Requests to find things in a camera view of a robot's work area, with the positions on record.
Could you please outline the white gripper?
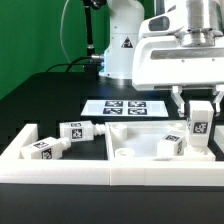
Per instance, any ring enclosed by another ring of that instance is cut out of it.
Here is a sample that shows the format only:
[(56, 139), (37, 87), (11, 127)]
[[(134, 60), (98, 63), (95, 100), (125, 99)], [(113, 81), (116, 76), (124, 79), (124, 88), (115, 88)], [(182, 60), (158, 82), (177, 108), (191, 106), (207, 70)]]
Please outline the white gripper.
[(142, 22), (135, 48), (132, 85), (139, 91), (169, 89), (180, 117), (182, 87), (212, 87), (215, 115), (224, 98), (224, 33), (212, 25), (188, 28), (177, 17)]

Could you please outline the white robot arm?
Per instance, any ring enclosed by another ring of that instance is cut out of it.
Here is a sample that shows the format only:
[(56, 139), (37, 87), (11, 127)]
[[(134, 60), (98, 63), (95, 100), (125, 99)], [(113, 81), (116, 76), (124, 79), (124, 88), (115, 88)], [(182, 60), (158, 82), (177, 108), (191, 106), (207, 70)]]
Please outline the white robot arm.
[(169, 90), (180, 114), (184, 89), (211, 89), (224, 98), (224, 0), (154, 0), (144, 17), (138, 0), (108, 0), (110, 43), (102, 80), (138, 91)]

